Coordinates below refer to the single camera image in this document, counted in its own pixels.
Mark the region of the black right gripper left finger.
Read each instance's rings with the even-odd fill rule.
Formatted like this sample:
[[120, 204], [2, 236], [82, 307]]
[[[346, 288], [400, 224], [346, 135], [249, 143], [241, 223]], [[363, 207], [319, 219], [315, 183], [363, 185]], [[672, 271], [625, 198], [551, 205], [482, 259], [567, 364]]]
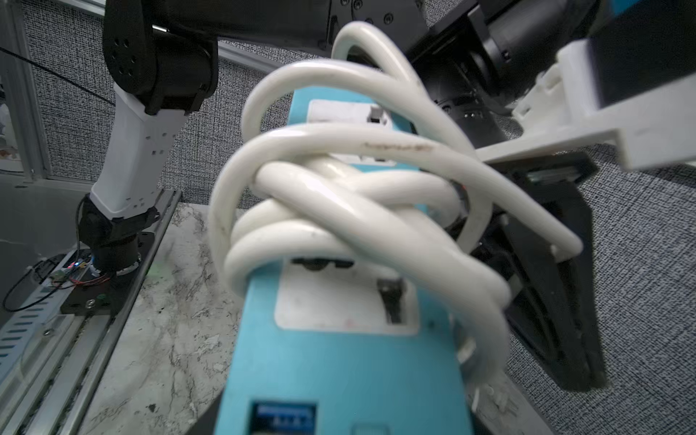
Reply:
[[222, 396], [221, 393], [216, 397], [199, 420], [188, 429], [186, 435], [213, 435], [215, 433]]

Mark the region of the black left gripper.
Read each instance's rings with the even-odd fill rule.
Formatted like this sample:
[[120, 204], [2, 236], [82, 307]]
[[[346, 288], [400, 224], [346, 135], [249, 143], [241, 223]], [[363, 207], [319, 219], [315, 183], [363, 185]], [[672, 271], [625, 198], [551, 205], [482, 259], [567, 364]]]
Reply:
[[[498, 117], [475, 92], [450, 92], [444, 96], [431, 92], [429, 98], [467, 137], [467, 153], [474, 154], [478, 148], [508, 138], [504, 127], [510, 127], [512, 121], [504, 117], [503, 125], [498, 125]], [[467, 254], [473, 252], [490, 229], [494, 215], [505, 211], [521, 221], [525, 230], [545, 241], [547, 252], [552, 256], [579, 256], [591, 252], [592, 212], [575, 183], [534, 184], [523, 173], [527, 166], [560, 163], [562, 159], [562, 155], [545, 156], [487, 168], [491, 175], [486, 180], [499, 179], [506, 188], [493, 187], [494, 199], [484, 199], [481, 191], [469, 194], [474, 201], [473, 216], [457, 224], [453, 234], [461, 250]]]

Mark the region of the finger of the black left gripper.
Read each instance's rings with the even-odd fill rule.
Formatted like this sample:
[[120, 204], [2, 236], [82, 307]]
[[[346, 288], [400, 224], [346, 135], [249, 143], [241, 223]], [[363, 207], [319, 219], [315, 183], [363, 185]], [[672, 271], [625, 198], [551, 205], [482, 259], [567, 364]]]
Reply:
[[592, 210], [572, 182], [534, 186], [529, 193], [580, 237], [584, 249], [558, 262], [547, 241], [515, 217], [498, 213], [489, 227], [489, 265], [513, 293], [507, 321], [558, 387], [602, 389], [606, 369], [595, 303]]

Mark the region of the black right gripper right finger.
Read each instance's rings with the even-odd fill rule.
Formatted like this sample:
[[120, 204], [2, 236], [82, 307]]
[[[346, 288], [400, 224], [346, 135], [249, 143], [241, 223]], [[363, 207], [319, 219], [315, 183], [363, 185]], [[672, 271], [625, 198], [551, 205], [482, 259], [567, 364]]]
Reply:
[[527, 395], [504, 373], [468, 393], [474, 434], [545, 434], [555, 432]]

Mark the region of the teal power strip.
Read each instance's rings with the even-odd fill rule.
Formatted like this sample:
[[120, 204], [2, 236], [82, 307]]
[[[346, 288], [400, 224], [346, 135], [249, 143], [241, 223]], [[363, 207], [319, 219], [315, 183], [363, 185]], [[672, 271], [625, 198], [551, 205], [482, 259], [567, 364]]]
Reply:
[[470, 434], [451, 320], [428, 293], [305, 224], [254, 229], [224, 277], [244, 299], [212, 434]]

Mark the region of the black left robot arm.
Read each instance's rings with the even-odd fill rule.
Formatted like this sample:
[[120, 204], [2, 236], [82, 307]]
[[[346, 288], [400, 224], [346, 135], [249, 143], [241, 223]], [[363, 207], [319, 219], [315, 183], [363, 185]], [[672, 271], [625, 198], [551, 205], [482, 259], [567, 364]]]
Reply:
[[[175, 135], [217, 89], [219, 41], [248, 41], [269, 31], [270, 45], [327, 53], [356, 21], [376, 25], [404, 50], [433, 102], [449, 111], [472, 145], [506, 139], [498, 118], [547, 66], [554, 49], [587, 29], [593, 1], [506, 1], [495, 13], [471, 17], [473, 5], [427, 29], [418, 1], [365, 7], [358, 1], [110, 1], [103, 55], [114, 80], [116, 118], [106, 161], [79, 221], [101, 270], [126, 268], [136, 233], [156, 218], [155, 188]], [[523, 287], [507, 316], [513, 333], [556, 384], [571, 392], [606, 385], [597, 325], [594, 265], [583, 253], [560, 266], [527, 261], [531, 234], [505, 236], [500, 225], [478, 252]]]

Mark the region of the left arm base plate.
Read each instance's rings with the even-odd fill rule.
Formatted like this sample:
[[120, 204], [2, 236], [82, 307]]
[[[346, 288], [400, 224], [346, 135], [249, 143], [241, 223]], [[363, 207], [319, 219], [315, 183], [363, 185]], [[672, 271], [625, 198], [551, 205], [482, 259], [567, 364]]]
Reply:
[[61, 315], [118, 315], [136, 286], [136, 277], [144, 267], [155, 241], [152, 232], [141, 232], [137, 237], [139, 262], [132, 271], [119, 275], [110, 273], [94, 285], [77, 285], [60, 307]]

